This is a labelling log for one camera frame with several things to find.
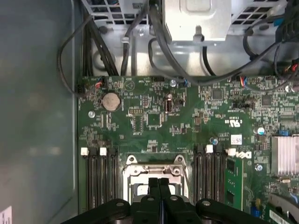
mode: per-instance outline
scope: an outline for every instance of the heatsink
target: heatsink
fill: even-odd
[[[299,174],[299,137],[271,138],[271,171],[280,176]]]

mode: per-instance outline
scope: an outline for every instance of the integrated circuit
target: integrated circuit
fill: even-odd
[[[272,96],[264,95],[262,96],[262,106],[271,106],[272,105]]]
[[[201,117],[195,117],[194,123],[195,123],[195,125],[200,125],[201,124]]]
[[[223,99],[222,89],[212,90],[212,99],[221,100]]]

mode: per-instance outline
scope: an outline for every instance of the microchip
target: microchip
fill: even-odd
[[[99,147],[103,147],[104,144],[105,144],[104,141],[101,141],[101,140],[99,141]]]
[[[201,126],[200,126],[200,125],[196,125],[196,126],[194,127],[194,130],[195,130],[196,132],[200,132],[200,131],[201,131]]]
[[[264,135],[259,135],[258,136],[258,141],[265,142],[266,140],[267,140],[266,136],[264,136]]]
[[[184,99],[176,99],[175,104],[176,106],[184,106]]]
[[[272,105],[272,96],[265,95],[262,96],[262,106],[271,106]]]
[[[227,160],[226,161],[226,168],[231,171],[231,172],[235,172],[235,162],[232,160]]]
[[[162,77],[162,76],[155,76],[155,77],[152,77],[152,81],[155,82],[155,83],[164,82],[165,78]]]
[[[222,90],[221,89],[215,89],[212,90],[212,99],[222,99]]]
[[[226,199],[229,203],[234,204],[234,195],[229,191],[226,192]]]
[[[195,123],[195,125],[200,125],[201,124],[201,118],[200,117],[195,117],[194,123]]]

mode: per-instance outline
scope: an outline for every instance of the screw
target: screw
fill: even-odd
[[[181,170],[178,167],[175,167],[173,169],[174,174],[179,175],[181,173]]]
[[[204,206],[210,206],[210,205],[211,205],[211,203],[209,203],[208,201],[203,201],[202,204],[203,204]]]
[[[262,165],[257,165],[256,170],[257,171],[262,171],[263,170],[263,166]]]
[[[176,87],[176,86],[177,86],[177,81],[174,80],[174,79],[172,79],[172,80],[169,82],[169,85],[170,85],[171,87]]]
[[[138,35],[143,36],[144,35],[144,29],[139,29],[138,30]]]
[[[89,116],[90,118],[94,118],[94,117],[95,117],[95,112],[94,112],[94,111],[90,111],[90,112],[88,112],[88,116]]]
[[[175,197],[175,196],[171,196],[170,199],[173,200],[173,201],[176,201],[178,198]]]

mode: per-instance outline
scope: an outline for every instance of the metal bracket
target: metal bracket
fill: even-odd
[[[132,202],[132,191],[135,194],[146,194],[149,178],[168,178],[173,194],[189,197],[187,183],[188,170],[183,155],[177,155],[173,163],[149,164],[138,163],[134,155],[127,158],[123,175],[123,199]]]

